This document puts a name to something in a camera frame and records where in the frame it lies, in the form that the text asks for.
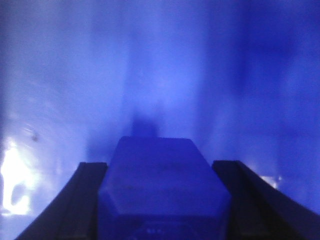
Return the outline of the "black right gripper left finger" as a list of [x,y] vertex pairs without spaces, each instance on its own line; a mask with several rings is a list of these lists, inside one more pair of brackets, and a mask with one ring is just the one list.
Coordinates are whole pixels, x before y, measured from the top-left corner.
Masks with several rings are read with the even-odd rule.
[[81,162],[60,193],[16,238],[96,240],[98,190],[107,169],[104,162]]

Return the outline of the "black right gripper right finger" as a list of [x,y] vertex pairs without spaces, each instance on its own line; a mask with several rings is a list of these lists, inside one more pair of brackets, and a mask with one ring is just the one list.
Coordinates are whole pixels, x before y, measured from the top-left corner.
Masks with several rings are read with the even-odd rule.
[[320,216],[270,186],[239,160],[212,169],[231,194],[228,240],[318,240]]

